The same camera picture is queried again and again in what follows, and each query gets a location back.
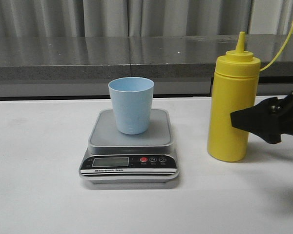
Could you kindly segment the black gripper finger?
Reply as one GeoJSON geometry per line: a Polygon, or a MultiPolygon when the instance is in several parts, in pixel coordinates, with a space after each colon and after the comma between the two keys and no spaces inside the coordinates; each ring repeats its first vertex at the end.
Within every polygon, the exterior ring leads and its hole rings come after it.
{"type": "Polygon", "coordinates": [[[262,138],[266,143],[281,142],[279,105],[284,99],[271,97],[257,105],[230,113],[231,125],[262,138]]]}

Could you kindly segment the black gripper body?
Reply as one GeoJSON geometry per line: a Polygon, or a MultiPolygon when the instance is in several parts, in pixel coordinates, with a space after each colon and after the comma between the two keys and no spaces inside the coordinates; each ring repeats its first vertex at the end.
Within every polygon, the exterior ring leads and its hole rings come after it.
{"type": "Polygon", "coordinates": [[[278,101],[277,116],[279,132],[293,136],[293,91],[278,101]]]}

